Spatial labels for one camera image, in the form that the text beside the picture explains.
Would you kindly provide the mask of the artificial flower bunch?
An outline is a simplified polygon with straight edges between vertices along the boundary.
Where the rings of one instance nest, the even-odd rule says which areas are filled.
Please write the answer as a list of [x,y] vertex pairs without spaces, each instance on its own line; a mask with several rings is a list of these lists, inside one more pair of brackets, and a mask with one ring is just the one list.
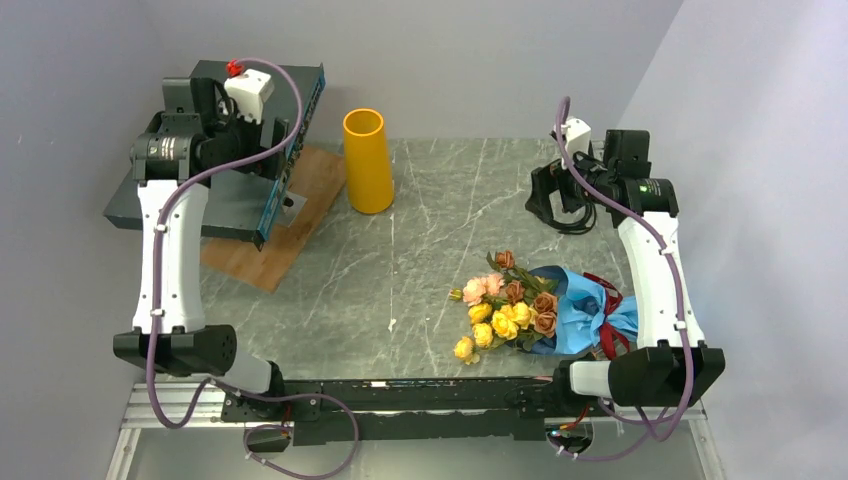
[[558,304],[567,278],[558,269],[528,269],[510,250],[489,253],[491,272],[453,288],[448,299],[466,306],[469,333],[453,347],[454,357],[471,365],[500,347],[522,353],[553,354]]

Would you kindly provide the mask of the blue wrapping paper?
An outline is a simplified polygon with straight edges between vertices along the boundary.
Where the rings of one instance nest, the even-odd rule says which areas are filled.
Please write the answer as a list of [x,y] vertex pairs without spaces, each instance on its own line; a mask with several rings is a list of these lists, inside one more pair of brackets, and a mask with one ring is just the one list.
[[[583,275],[559,266],[544,266],[530,271],[544,280],[554,280],[557,286],[557,320],[554,335],[543,337],[527,349],[537,355],[579,355],[599,347],[599,327],[604,321],[607,294],[597,283]],[[610,323],[635,346],[639,319],[637,302],[633,296],[624,296],[621,305],[611,315]]]

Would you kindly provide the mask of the red ribbon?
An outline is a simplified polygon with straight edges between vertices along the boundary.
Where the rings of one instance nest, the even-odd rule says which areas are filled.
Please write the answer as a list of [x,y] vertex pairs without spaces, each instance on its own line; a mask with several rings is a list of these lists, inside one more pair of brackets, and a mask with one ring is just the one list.
[[611,315],[621,305],[624,296],[611,282],[595,274],[584,272],[583,276],[599,284],[607,294],[604,306],[604,321],[599,327],[600,349],[608,360],[618,356],[618,347],[623,347],[625,353],[630,352],[630,341],[628,338],[610,323]]

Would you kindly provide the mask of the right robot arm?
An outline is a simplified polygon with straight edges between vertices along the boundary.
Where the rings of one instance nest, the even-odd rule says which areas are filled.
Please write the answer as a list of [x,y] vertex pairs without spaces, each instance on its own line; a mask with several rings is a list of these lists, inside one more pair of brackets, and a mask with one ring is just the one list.
[[679,206],[672,183],[651,177],[650,135],[645,130],[610,130],[603,157],[592,157],[589,132],[563,124],[553,129],[562,158],[531,174],[525,207],[547,225],[550,196],[564,211],[605,206],[625,247],[635,293],[636,347],[615,359],[571,361],[567,378],[551,388],[557,411],[574,415],[590,397],[620,406],[690,407],[724,372],[720,348],[707,346],[691,308],[677,247]]

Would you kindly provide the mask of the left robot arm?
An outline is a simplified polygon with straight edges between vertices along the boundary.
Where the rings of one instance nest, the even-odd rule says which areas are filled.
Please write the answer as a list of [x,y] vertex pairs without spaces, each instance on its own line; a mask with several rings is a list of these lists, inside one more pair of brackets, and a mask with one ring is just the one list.
[[129,332],[113,338],[116,357],[159,374],[205,375],[249,392],[248,407],[279,417],[286,390],[273,365],[247,353],[230,325],[210,325],[200,296],[200,237],[211,177],[245,157],[274,158],[260,144],[263,113],[274,91],[258,70],[225,81],[167,78],[165,108],[130,148],[140,202],[143,246],[138,304]]

